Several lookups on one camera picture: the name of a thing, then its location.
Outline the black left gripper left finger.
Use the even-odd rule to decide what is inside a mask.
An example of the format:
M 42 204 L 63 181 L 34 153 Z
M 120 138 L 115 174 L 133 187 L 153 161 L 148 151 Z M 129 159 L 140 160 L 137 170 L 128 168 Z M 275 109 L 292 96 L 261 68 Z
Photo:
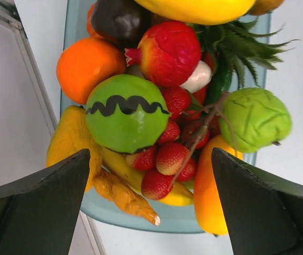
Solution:
M 82 149 L 0 186 L 0 254 L 68 254 L 89 161 L 89 149 Z

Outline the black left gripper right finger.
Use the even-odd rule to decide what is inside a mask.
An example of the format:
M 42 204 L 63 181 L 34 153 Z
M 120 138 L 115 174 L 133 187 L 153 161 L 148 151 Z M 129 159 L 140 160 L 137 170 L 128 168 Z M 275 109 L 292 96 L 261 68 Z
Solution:
M 303 254 L 303 185 L 220 148 L 212 167 L 234 254 Z

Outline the orange ginger root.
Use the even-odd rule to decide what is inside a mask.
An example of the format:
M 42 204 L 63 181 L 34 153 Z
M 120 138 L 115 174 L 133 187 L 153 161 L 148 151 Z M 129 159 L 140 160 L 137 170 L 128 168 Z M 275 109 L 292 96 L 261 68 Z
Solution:
M 116 174 L 101 169 L 93 179 L 93 187 L 101 197 L 113 202 L 122 212 L 142 217 L 155 226 L 160 225 L 159 215 L 147 200 L 134 192 Z

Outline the green watermelon ball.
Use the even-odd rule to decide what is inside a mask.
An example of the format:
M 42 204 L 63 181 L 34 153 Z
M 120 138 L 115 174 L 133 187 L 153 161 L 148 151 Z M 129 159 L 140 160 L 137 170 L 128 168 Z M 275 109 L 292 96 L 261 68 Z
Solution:
M 85 107 L 86 124 L 95 142 L 120 154 L 135 154 L 153 146 L 170 116 L 160 89 L 129 74 L 98 84 Z

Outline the orange tangerine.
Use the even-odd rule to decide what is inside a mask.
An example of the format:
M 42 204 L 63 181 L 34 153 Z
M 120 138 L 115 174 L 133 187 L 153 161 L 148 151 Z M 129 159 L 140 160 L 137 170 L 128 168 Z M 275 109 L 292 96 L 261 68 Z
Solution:
M 71 101 L 82 105 L 100 82 L 125 71 L 124 54 L 110 42 L 92 37 L 64 50 L 56 66 L 62 91 Z

